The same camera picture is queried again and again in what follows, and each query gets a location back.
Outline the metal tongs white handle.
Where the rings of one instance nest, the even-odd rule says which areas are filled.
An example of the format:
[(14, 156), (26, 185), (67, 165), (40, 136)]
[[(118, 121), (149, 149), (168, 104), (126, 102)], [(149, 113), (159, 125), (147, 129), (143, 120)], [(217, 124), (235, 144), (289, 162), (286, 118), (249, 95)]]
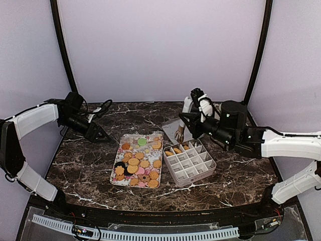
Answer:
[[(193, 106), (193, 101), (192, 101), (192, 99), (190, 97), (187, 96), (184, 99), (184, 106), (183, 106), (182, 113), (190, 113), (191, 109), (192, 109), (192, 106)], [(185, 127), (186, 127), (186, 122), (187, 122), (187, 120), (186, 120), (185, 117), (180, 118), (178, 129), (175, 132), (175, 139), (180, 144), (182, 144), (183, 141), (184, 141), (184, 131), (185, 131)]]

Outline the round sandwich biscuit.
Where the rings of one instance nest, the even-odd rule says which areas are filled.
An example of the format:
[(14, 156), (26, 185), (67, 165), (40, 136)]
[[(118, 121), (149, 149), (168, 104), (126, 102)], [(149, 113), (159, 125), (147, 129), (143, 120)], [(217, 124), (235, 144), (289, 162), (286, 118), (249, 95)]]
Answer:
[(173, 148), (173, 150), (174, 150), (174, 152), (175, 152), (176, 154), (180, 154), (180, 153), (183, 152), (182, 150), (180, 150), (180, 149), (178, 149), (178, 148)]

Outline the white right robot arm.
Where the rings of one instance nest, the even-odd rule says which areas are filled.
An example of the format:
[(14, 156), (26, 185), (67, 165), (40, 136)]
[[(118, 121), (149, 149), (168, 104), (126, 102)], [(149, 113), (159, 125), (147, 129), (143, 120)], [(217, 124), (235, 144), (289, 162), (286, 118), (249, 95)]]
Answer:
[(248, 127), (247, 107), (240, 102), (225, 101), (221, 104), (220, 118), (211, 113), (214, 107), (207, 97), (200, 98), (198, 112), (179, 114), (192, 137), (203, 134), (225, 151), (233, 151), (246, 158), (294, 157), (312, 162), (302, 171), (277, 184), (268, 186), (256, 214), (268, 217), (276, 206), (311, 188), (320, 189), (320, 132), (312, 134), (286, 134), (270, 127)]

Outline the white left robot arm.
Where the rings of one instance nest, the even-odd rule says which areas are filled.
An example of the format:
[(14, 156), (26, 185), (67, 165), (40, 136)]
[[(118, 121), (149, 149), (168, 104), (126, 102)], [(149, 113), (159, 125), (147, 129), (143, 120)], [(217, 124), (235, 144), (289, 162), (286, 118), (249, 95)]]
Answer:
[(65, 99), (51, 98), (2, 119), (1, 169), (7, 180), (51, 202), (51, 211), (60, 219), (69, 217), (71, 208), (64, 203), (64, 192), (44, 178), (53, 144), (58, 141), (53, 124), (72, 129), (92, 143), (109, 143), (110, 136), (95, 119), (103, 117), (111, 104), (108, 99), (96, 110), (89, 110), (82, 108), (87, 103), (80, 94), (69, 92)]

